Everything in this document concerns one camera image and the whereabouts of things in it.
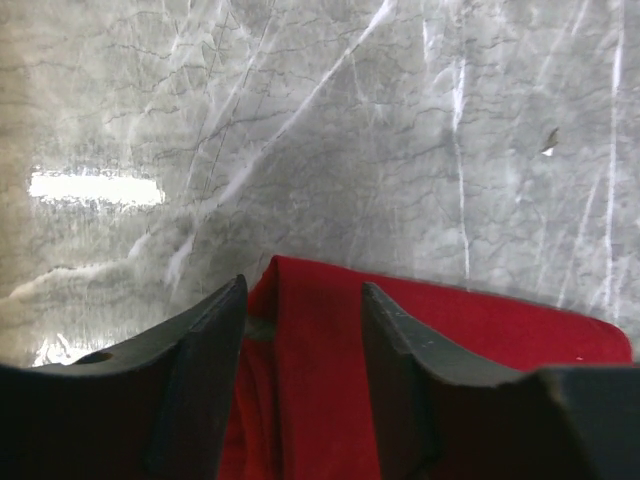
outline red cloth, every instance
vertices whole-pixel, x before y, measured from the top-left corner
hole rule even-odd
[[[631,362],[624,334],[599,320],[274,257],[249,312],[277,322],[276,340],[243,345],[220,480],[380,478],[360,336],[366,281],[453,341],[513,368]]]

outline red fabric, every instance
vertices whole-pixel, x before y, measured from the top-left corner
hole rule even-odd
[[[582,315],[274,257],[249,312],[277,322],[276,340],[243,345],[221,480],[380,478],[360,337],[365,281],[453,341],[513,368],[631,362],[620,330]]]

